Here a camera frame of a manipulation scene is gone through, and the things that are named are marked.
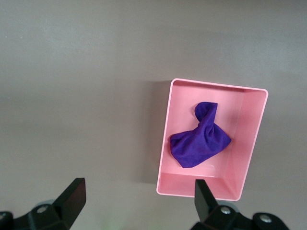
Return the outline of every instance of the metal bolt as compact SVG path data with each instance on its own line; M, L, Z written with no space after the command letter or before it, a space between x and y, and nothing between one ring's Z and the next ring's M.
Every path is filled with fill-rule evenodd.
M224 214L230 214L231 213L230 209L225 207L225 206L221 207L221 212L223 212Z
M2 220L5 217L5 213L0 214L0 220Z
M260 219L261 219L263 222L266 222L266 223L271 223L271 222L272 222L271 218L268 217L267 215L264 215L264 214L260 215Z
M36 212L37 213L43 213L43 212L45 212L47 210L47 208L48 208L48 206L42 206Z

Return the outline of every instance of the gray background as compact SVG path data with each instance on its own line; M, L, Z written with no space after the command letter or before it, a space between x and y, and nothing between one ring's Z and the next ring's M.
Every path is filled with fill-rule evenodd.
M74 230L187 230L193 198L156 193L169 83L265 88L243 195L306 229L307 2L0 1L0 210L85 177Z

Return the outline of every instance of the crumpled purple fabric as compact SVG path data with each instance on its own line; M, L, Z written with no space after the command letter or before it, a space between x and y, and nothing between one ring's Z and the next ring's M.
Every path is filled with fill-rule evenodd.
M214 123L217 103L201 102L195 107L199 120L192 131L170 137L171 153L183 168L194 167L225 149L230 137Z

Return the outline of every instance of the pink plastic bin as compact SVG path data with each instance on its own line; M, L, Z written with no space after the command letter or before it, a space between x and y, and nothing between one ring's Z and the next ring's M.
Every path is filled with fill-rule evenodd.
M214 197L240 199L268 92L195 80L171 82L157 192L194 197L195 179L204 179ZM218 103L215 123L232 139L222 152L193 168L182 168L170 153L172 134L197 127L194 114L200 102Z

